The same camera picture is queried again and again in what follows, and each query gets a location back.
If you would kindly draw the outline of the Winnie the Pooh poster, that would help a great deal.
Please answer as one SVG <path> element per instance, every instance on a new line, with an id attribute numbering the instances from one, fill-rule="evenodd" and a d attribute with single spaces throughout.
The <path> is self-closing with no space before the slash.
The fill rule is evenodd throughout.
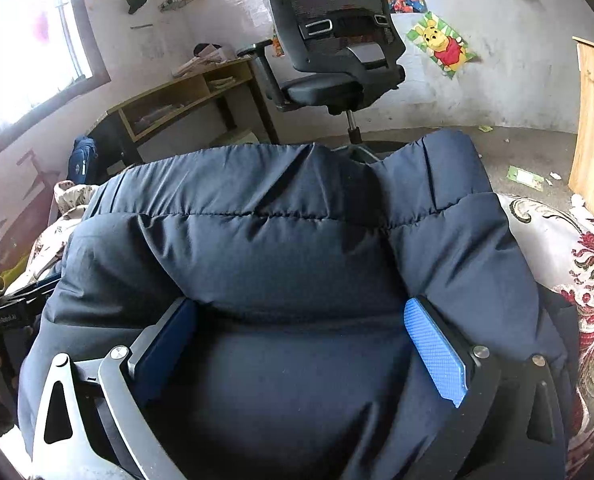
<path id="1" fill-rule="evenodd" d="M 431 11 L 426 12 L 407 32 L 407 38 L 449 78 L 453 78 L 464 64 L 477 58 L 464 38 Z"/>

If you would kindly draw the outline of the blue backpack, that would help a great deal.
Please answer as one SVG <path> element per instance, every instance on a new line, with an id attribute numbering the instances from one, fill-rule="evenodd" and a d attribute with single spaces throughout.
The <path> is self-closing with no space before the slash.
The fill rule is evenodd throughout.
<path id="1" fill-rule="evenodd" d="M 68 159 L 67 179 L 75 184 L 93 184 L 97 173 L 96 141 L 88 136 L 78 136 Z"/>

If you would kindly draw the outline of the wooden desk with shelf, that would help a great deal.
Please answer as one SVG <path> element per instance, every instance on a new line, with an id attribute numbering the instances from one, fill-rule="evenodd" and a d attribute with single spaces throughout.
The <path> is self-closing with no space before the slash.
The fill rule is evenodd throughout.
<path id="1" fill-rule="evenodd" d="M 99 164 L 105 169 L 117 162 L 140 164 L 143 159 L 139 146 L 209 104 L 216 105 L 225 131 L 235 131 L 237 123 L 227 104 L 227 94 L 239 87 L 249 91 L 269 142 L 278 144 L 280 139 L 254 74 L 253 61 L 240 58 L 160 84 L 105 110 L 87 131 L 96 144 Z"/>

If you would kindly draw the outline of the window with dark frame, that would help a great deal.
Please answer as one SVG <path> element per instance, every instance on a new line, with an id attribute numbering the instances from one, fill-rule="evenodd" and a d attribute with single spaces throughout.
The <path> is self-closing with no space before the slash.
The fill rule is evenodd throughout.
<path id="1" fill-rule="evenodd" d="M 0 154 L 110 80 L 84 0 L 0 0 Z"/>

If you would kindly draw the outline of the black mesh office chair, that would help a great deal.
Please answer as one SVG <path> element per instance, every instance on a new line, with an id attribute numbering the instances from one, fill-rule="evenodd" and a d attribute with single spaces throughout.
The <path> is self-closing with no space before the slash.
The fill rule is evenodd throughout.
<path id="1" fill-rule="evenodd" d="M 265 56 L 266 39 L 239 50 L 262 73 L 265 91 L 281 112 L 325 107 L 344 115 L 348 144 L 340 153 L 371 164 L 401 148 L 395 141 L 364 141 L 355 113 L 370 107 L 405 79 L 405 51 L 388 0 L 269 0 L 274 27 L 291 65 L 301 75 L 278 82 Z"/>

